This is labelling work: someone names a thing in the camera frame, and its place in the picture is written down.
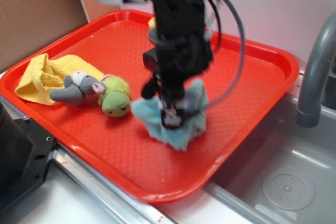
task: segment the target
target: light blue cloth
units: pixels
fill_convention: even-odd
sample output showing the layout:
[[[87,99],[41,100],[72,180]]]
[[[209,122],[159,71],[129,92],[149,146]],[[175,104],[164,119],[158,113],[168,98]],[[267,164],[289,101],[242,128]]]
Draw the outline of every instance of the light blue cloth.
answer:
[[[195,79],[193,81],[191,87],[185,92],[185,101],[186,112],[193,112],[207,106],[208,97],[202,80]],[[183,126],[170,130],[161,124],[158,97],[139,99],[132,102],[131,106],[133,114],[146,125],[151,137],[172,145],[178,151],[186,151],[190,140],[206,130],[205,109],[188,118]]]

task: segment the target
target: red tray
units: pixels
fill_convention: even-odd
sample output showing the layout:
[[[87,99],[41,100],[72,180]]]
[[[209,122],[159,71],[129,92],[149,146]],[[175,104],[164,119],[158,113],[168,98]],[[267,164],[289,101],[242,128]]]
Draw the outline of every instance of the red tray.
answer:
[[[142,63],[142,53],[153,47],[147,37],[151,17],[134,10],[102,16],[9,69],[0,79],[0,93],[129,194],[159,203],[201,188],[293,84],[299,67],[289,53],[247,41],[241,80],[223,103],[207,111],[207,131],[186,152],[150,138],[132,113],[123,118],[105,115],[97,96],[77,107],[47,106],[16,96],[29,61],[48,53],[50,59],[78,55],[104,73],[121,76],[131,86],[131,99],[140,98],[151,77]],[[210,100],[230,84],[239,62],[239,38],[223,36],[221,49],[201,76]]]

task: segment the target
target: plush mouse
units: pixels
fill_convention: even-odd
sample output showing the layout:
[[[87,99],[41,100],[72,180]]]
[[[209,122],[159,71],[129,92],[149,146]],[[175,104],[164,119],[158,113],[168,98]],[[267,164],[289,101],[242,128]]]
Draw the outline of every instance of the plush mouse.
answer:
[[[108,74],[101,81],[94,83],[92,89],[100,94],[98,103],[105,114],[121,117],[129,112],[130,86],[122,78]]]
[[[95,91],[92,84],[98,80],[85,71],[76,71],[64,79],[64,88],[51,90],[49,97],[55,102],[70,106],[80,105],[85,101],[86,95],[93,95]]]

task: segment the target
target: gray faucet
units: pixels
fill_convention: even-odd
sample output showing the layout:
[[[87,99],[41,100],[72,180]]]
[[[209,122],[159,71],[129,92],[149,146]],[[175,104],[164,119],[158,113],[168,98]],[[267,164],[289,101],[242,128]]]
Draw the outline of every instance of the gray faucet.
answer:
[[[311,52],[300,90],[296,122],[319,123],[321,104],[336,110],[336,12],[323,25]]]

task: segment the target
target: sink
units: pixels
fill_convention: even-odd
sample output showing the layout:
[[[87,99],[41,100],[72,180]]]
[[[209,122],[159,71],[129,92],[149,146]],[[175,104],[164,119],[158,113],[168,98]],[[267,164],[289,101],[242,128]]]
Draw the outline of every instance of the sink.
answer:
[[[336,113],[323,108],[307,129],[295,123],[296,104],[286,94],[211,181],[258,223],[335,223]]]

